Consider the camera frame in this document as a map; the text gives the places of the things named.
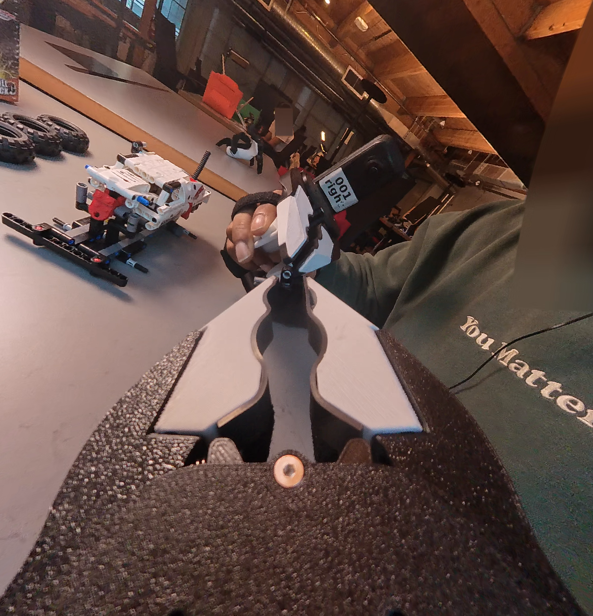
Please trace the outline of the white black quadruped robot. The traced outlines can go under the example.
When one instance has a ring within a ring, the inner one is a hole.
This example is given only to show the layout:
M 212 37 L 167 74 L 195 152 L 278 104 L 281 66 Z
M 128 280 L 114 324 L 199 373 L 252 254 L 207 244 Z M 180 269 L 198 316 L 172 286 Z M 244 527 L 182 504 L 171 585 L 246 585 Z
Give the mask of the white black quadruped robot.
M 241 132 L 220 140 L 216 146 L 225 147 L 225 153 L 231 158 L 246 160 L 250 166 L 256 164 L 256 173 L 261 174 L 264 156 L 262 143 L 260 135 Z

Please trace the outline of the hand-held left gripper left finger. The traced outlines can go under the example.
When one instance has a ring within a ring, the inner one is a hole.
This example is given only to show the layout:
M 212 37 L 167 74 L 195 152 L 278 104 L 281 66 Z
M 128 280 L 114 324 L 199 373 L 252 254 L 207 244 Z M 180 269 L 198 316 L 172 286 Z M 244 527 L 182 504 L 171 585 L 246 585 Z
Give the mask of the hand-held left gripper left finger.
M 267 294 L 276 282 L 264 280 L 207 324 L 166 399 L 155 432 L 213 439 L 262 397 L 268 378 L 256 335 L 270 313 Z

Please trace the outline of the orange box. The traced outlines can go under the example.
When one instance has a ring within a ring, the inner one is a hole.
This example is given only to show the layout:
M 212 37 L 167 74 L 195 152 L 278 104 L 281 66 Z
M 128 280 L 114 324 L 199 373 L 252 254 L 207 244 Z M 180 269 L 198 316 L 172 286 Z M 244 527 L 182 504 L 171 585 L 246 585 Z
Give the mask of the orange box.
M 224 118 L 231 119 L 243 93 L 237 83 L 224 73 L 211 72 L 202 102 Z

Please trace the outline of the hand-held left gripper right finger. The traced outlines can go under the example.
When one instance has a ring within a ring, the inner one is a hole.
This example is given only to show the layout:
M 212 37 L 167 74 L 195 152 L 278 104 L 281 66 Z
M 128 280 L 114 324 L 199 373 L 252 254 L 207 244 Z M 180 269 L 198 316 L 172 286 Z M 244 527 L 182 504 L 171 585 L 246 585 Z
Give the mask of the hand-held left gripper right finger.
M 304 282 L 315 298 L 311 319 L 322 332 L 313 387 L 319 403 L 366 439 L 422 432 L 379 342 L 378 328 L 315 280 L 305 278 Z

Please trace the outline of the grey table with black inset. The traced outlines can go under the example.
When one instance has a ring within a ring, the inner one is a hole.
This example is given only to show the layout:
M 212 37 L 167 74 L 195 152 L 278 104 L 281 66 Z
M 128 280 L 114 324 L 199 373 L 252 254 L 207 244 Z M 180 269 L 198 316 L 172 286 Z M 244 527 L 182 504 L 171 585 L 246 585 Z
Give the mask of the grey table with black inset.
M 215 143 L 230 130 L 141 69 L 22 25 L 20 77 L 190 173 L 209 150 L 200 180 L 232 200 L 280 188 L 271 162 L 257 174 L 228 157 Z

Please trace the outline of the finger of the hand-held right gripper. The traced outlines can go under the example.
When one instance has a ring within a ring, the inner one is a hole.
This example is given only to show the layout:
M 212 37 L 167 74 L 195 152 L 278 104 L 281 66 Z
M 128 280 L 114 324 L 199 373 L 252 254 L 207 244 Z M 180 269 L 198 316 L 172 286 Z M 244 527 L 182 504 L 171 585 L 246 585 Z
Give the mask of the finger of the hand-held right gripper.
M 313 209 L 303 187 L 277 205 L 277 240 L 282 260 L 295 263 L 294 258 L 308 240 L 309 216 Z
M 322 235 L 322 238 L 318 240 L 318 246 L 312 250 L 307 249 L 304 262 L 297 266 L 296 255 L 305 245 L 306 240 L 306 235 L 302 235 L 297 240 L 294 239 L 294 275 L 306 275 L 331 263 L 334 242 L 330 235 Z

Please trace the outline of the lego set box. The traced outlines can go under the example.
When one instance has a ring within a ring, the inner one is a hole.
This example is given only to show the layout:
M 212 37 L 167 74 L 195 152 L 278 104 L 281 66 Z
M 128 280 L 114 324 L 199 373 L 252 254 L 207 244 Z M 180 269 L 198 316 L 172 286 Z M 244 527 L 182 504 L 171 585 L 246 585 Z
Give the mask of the lego set box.
M 0 100 L 15 104 L 19 99 L 20 21 L 14 1 L 0 1 Z

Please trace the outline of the person's right forearm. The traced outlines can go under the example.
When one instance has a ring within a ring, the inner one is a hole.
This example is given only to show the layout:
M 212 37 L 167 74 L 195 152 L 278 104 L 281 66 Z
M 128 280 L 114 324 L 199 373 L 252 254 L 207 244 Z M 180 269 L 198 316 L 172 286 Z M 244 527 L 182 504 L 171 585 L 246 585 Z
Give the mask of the person's right forearm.
M 515 200 L 437 214 L 409 242 L 374 256 L 343 252 L 315 281 L 377 326 L 441 323 L 507 284 L 524 210 Z

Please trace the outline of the white lego truck model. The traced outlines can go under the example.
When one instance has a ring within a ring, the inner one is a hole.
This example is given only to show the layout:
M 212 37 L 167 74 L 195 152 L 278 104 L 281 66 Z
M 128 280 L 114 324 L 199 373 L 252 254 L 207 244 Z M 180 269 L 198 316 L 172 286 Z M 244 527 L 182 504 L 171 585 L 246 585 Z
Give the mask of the white lego truck model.
M 76 209 L 87 217 L 69 224 L 58 218 L 52 223 L 31 224 L 4 212 L 2 223 L 93 276 L 126 286 L 127 277 L 111 262 L 120 261 L 147 273 L 148 269 L 134 260 L 145 248 L 145 240 L 162 229 L 196 238 L 177 220 L 188 219 L 211 194 L 199 180 L 210 151 L 190 174 L 145 146 L 144 142 L 133 142 L 131 153 L 119 154 L 112 166 L 85 167 L 88 180 L 77 183 Z

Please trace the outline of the person's right hand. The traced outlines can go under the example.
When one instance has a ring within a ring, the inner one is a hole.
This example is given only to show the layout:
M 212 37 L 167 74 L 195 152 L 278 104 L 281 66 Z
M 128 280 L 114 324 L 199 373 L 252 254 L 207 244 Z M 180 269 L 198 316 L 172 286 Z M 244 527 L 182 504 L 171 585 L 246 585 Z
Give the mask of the person's right hand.
M 282 261 L 279 251 L 254 248 L 254 242 L 276 220 L 277 205 L 282 198 L 282 191 L 275 190 L 251 193 L 236 202 L 221 251 L 225 265 L 235 277 L 243 278 L 248 272 L 259 270 L 269 272 Z

